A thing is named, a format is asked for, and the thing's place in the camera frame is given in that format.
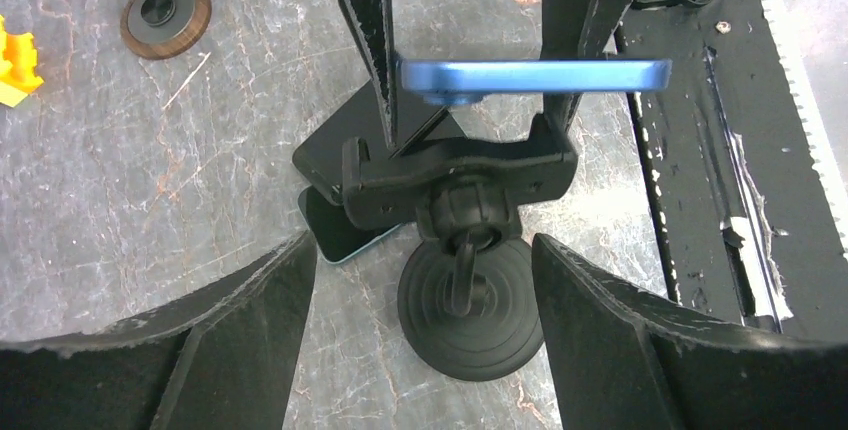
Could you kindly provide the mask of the dark blue edged phone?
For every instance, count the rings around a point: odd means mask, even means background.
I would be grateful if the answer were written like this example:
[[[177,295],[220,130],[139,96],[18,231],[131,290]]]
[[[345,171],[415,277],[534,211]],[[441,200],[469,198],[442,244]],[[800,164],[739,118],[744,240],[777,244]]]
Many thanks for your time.
[[[580,94],[662,90],[670,60],[404,60],[405,90],[434,105],[473,105],[494,94]]]

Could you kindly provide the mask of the black phone stand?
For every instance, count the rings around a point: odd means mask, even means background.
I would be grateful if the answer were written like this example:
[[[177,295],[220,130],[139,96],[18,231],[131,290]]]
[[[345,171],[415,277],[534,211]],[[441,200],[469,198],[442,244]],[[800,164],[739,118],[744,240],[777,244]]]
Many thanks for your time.
[[[543,114],[521,141],[441,139],[384,161],[373,160],[362,139],[343,145],[351,222],[413,223],[421,236],[396,302],[406,340],[434,370],[491,381],[536,355],[544,337],[519,209],[561,198],[576,167],[563,125]]]

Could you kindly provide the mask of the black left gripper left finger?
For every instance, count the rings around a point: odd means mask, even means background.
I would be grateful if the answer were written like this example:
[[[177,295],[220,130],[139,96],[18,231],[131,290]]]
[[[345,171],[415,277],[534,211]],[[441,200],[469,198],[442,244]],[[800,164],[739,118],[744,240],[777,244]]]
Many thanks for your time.
[[[90,334],[1,346],[5,429],[279,429],[313,294],[300,233],[241,270]]]

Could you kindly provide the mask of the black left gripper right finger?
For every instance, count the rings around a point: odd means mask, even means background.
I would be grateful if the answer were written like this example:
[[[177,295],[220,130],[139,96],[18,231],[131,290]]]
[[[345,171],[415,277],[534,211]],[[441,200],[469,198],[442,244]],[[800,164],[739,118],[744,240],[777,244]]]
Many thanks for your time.
[[[535,298],[567,429],[843,429],[847,347],[704,315],[539,233]]]

